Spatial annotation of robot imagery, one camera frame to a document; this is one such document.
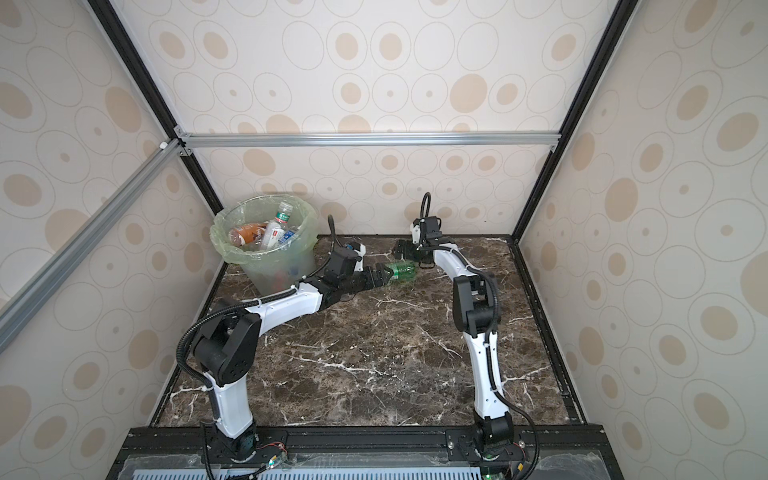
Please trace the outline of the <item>green soda bottle yellow cap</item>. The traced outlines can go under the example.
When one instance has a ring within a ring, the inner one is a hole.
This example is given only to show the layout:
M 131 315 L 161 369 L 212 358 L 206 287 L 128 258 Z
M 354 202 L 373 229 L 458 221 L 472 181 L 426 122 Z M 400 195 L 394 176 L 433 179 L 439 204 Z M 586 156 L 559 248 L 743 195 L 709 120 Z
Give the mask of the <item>green soda bottle yellow cap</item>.
M 419 267 L 412 261 L 397 261 L 384 266 L 384 276 L 389 282 L 407 282 L 415 279 Z

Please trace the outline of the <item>Pocari Sweat clear bottle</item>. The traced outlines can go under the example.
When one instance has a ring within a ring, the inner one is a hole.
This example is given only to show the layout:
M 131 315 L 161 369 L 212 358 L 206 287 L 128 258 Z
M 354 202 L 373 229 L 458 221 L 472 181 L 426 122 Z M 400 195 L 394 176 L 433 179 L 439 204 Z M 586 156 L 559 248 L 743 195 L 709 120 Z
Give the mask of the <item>Pocari Sweat clear bottle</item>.
M 293 239 L 297 235 L 298 230 L 299 228 L 296 226 L 287 228 L 282 234 L 282 236 L 278 239 L 278 244 L 279 245 L 287 244 L 291 239 Z

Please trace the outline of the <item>green mesh bin with liner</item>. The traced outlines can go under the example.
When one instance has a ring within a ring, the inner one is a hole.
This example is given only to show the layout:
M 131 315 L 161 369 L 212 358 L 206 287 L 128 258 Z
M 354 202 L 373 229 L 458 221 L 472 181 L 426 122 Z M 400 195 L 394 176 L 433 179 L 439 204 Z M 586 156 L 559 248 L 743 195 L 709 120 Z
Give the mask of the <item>green mesh bin with liner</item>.
M 282 291 L 315 269 L 318 216 L 304 200 L 259 196 L 219 212 L 210 240 L 262 294 Z

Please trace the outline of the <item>white floral label bottle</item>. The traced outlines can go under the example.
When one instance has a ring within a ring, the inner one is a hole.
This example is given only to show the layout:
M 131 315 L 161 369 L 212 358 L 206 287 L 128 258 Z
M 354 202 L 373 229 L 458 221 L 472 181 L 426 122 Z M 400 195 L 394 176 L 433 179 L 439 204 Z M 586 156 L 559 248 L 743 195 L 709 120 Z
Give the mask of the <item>white floral label bottle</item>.
M 281 202 L 277 208 L 275 217 L 267 223 L 264 236 L 260 243 L 261 251 L 269 251 L 278 248 L 278 239 L 284 231 L 291 227 L 289 220 L 293 213 L 293 206 L 285 201 Z

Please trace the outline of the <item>brown Nescafe bottle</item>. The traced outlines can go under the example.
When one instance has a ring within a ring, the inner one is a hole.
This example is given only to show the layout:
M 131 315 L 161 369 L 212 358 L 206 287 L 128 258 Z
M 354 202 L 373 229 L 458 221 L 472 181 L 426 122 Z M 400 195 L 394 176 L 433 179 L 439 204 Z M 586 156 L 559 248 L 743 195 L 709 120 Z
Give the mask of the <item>brown Nescafe bottle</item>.
M 266 226 L 266 223 L 256 222 L 233 227 L 229 231 L 229 240 L 237 247 L 259 243 L 264 236 Z

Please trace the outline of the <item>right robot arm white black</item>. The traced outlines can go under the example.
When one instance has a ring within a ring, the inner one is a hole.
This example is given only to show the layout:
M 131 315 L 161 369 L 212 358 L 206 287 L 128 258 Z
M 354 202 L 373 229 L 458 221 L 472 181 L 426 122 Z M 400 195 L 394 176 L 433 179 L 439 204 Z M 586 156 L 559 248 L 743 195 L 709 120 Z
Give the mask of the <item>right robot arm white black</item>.
M 467 345 L 474 381 L 474 418 L 477 443 L 488 446 L 512 438 L 513 409 L 502 398 L 498 362 L 501 308 L 492 276 L 472 263 L 440 231 L 437 216 L 413 221 L 412 240 L 394 249 L 400 259 L 434 265 L 452 280 L 452 314 Z

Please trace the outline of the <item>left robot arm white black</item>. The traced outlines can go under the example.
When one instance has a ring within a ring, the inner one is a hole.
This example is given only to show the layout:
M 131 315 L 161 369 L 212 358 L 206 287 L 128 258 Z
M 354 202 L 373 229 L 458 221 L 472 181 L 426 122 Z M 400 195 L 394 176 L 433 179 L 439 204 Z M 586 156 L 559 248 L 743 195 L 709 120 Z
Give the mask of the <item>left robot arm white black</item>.
M 223 437 L 250 434 L 253 416 L 246 375 L 262 335 L 296 318 L 314 314 L 348 295 L 380 288 L 395 277 L 385 263 L 363 264 L 362 246 L 338 247 L 317 271 L 287 289 L 249 301 L 234 301 L 207 314 L 185 332 L 176 362 L 209 393 L 213 420 Z

